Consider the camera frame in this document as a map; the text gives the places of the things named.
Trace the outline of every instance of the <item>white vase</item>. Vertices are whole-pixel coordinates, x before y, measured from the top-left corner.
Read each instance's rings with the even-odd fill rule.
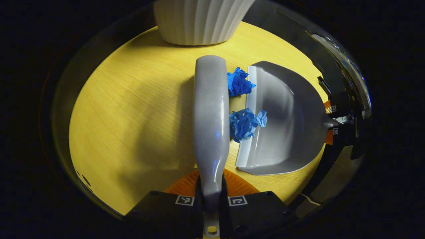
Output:
[[[209,45],[230,39],[254,1],[157,0],[153,11],[164,41]]]

